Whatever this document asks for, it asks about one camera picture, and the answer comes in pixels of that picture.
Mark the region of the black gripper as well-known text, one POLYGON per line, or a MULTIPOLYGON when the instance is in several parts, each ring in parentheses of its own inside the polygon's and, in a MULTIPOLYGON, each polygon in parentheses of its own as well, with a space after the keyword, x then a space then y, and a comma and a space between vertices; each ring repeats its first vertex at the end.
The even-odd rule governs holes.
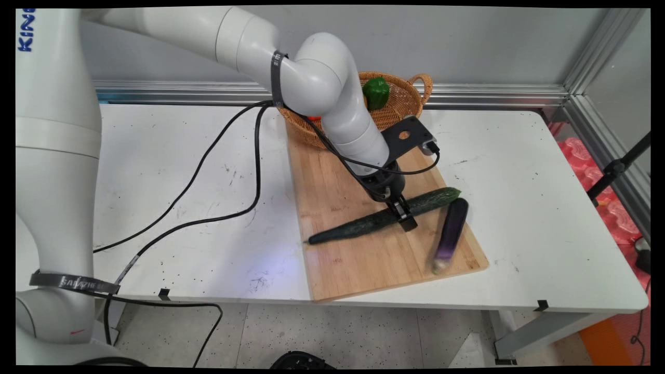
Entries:
POLYGON ((404 232, 413 231, 418 227, 408 202, 402 195, 406 180, 401 173, 376 170, 371 175, 361 177, 361 182, 370 198, 376 202, 385 202, 392 215, 397 216, 397 221, 404 232))

